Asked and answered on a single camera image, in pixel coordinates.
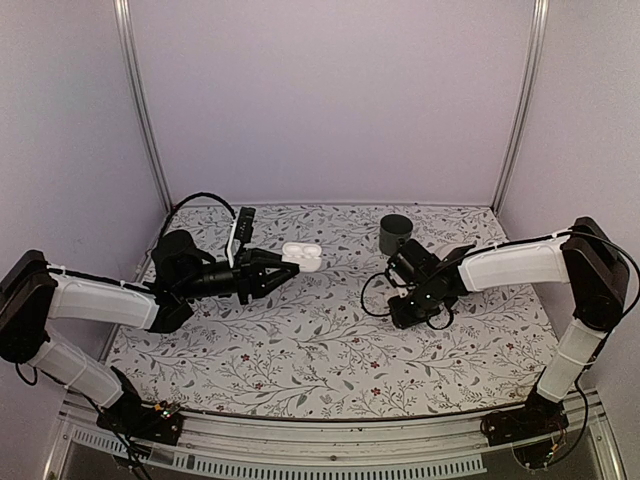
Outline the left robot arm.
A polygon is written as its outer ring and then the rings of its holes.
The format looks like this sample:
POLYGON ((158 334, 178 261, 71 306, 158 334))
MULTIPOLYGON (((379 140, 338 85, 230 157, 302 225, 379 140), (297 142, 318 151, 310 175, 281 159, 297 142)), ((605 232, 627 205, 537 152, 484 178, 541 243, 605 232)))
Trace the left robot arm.
POLYGON ((148 426, 148 412, 124 374, 100 364, 46 324, 77 319, 157 334, 179 330, 192 302, 237 295, 241 304, 266 297, 300 272, 296 263, 262 249, 217 261, 189 232, 162 237, 151 253, 156 277, 144 285, 71 273, 30 250, 1 282, 1 357, 27 364, 92 400, 128 434, 148 426))

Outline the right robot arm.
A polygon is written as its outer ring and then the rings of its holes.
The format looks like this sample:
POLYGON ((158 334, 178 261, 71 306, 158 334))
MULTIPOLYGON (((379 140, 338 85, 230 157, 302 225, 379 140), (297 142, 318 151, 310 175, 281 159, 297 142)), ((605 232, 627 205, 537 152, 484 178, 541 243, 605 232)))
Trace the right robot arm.
POLYGON ((628 289, 638 272, 633 257, 594 218, 582 216, 565 230, 491 246, 460 245, 444 257, 410 239, 391 255, 384 275, 398 291, 388 305, 399 329, 432 325, 442 310, 475 293, 511 286, 530 286, 538 295, 562 289, 573 303, 572 317, 536 381, 536 399, 517 415, 521 432, 537 436, 555 420, 553 403, 566 397, 635 307, 628 289))

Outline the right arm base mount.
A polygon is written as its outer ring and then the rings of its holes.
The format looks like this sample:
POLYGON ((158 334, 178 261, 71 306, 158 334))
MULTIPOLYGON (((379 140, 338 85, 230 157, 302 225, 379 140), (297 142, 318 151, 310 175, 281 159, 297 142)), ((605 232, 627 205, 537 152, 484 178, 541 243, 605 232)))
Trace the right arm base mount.
POLYGON ((552 402, 532 391, 522 406, 483 416, 480 431, 490 446, 496 446, 560 432, 568 426, 562 402, 552 402))

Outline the white earbud case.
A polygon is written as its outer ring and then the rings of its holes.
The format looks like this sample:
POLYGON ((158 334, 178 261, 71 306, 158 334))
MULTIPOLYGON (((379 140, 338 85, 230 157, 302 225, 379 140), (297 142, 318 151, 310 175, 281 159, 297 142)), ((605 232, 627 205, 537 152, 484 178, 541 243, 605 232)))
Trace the white earbud case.
POLYGON ((282 260, 297 264, 303 273, 313 273, 322 265, 322 248, 318 244, 286 242, 282 246, 282 260))

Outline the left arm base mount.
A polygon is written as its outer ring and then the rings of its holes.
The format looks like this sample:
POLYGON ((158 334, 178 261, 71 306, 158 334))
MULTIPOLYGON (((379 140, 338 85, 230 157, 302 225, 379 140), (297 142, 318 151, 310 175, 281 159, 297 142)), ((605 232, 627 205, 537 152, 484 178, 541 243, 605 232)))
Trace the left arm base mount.
POLYGON ((100 407, 96 425, 125 437, 176 446, 184 416, 179 403, 166 400, 145 404, 130 380, 117 368, 111 370, 121 383, 123 394, 110 407, 100 407))

